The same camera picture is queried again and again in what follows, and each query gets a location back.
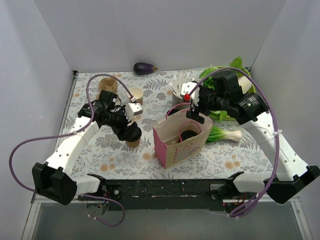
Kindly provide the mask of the paper bag with pink handles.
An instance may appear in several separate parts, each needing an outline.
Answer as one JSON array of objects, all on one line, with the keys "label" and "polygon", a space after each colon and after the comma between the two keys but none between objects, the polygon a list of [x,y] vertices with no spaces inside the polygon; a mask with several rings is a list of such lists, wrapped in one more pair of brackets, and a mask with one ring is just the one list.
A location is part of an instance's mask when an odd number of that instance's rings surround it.
[{"label": "paper bag with pink handles", "polygon": [[199,114],[204,118],[204,123],[199,123],[186,117],[186,109],[177,110],[179,105],[152,125],[154,150],[165,169],[199,153],[213,127],[210,117]]}]

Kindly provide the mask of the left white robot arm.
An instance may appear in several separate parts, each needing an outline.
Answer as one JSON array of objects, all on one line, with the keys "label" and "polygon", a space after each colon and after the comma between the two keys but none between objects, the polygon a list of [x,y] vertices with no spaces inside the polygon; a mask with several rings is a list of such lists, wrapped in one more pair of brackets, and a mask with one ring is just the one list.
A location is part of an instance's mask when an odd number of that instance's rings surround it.
[{"label": "left white robot arm", "polygon": [[32,168],[35,192],[62,205],[68,205],[76,196],[90,194],[95,200],[106,196],[104,178],[96,174],[72,178],[76,160],[90,139],[102,126],[111,127],[119,141],[137,143],[142,131],[133,117],[143,113],[138,102],[117,104],[118,95],[103,90],[99,98],[83,105],[67,137],[44,161]]}]

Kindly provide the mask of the stack of paper cups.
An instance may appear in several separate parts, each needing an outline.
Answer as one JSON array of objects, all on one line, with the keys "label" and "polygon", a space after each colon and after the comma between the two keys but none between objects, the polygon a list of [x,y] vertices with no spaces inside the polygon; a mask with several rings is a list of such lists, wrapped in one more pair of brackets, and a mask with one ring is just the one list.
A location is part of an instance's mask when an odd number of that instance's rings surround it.
[{"label": "stack of paper cups", "polygon": [[144,92],[140,87],[134,86],[129,89],[130,93],[135,97],[135,103],[143,104]]}]

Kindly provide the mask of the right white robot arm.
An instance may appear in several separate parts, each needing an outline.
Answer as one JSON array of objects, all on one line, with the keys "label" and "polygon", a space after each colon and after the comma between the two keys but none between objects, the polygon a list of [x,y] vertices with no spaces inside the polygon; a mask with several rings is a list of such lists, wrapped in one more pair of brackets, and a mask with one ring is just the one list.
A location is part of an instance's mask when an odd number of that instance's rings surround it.
[{"label": "right white robot arm", "polygon": [[237,199],[243,193],[268,194],[275,202],[284,204],[320,175],[320,169],[308,165],[292,149],[278,127],[272,107],[265,96],[243,93],[235,67],[220,68],[212,77],[214,89],[204,82],[183,83],[180,95],[191,106],[186,116],[204,123],[200,114],[208,116],[211,111],[226,111],[257,142],[269,161],[273,163],[271,174],[247,174],[239,172],[226,180],[218,191]]}]

